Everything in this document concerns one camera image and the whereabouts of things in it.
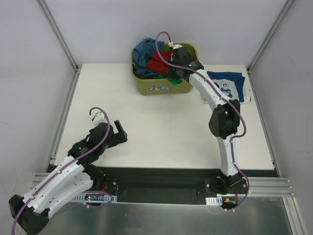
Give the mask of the green t shirt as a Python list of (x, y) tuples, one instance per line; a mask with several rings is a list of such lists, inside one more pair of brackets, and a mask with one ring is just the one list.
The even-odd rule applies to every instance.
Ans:
[(173, 85), (179, 85), (182, 83), (182, 78), (172, 79), (169, 76), (164, 76), (163, 74), (157, 74), (153, 77), (154, 79), (167, 79)]

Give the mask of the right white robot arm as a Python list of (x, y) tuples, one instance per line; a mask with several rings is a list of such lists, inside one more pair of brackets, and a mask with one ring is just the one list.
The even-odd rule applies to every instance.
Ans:
[(222, 93), (203, 65), (198, 60), (192, 60), (185, 46), (172, 45), (169, 50), (172, 53), (168, 59), (170, 77), (186, 80), (199, 91), (202, 101), (212, 110), (208, 126), (218, 141), (221, 167), (220, 177), (209, 184), (210, 188), (219, 194), (231, 193), (242, 180), (234, 141), (240, 125), (240, 102)]

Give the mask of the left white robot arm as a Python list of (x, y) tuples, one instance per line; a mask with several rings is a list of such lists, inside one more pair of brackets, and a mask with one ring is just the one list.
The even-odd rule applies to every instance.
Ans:
[(11, 234), (19, 225), (28, 235), (37, 235), (57, 211), (83, 193), (89, 208), (106, 206), (114, 196), (106, 192), (105, 174), (93, 162), (106, 149), (128, 140), (120, 121), (114, 126), (100, 122), (81, 141), (75, 143), (64, 160), (36, 187), (23, 196), (13, 195), (9, 207), (14, 222)]

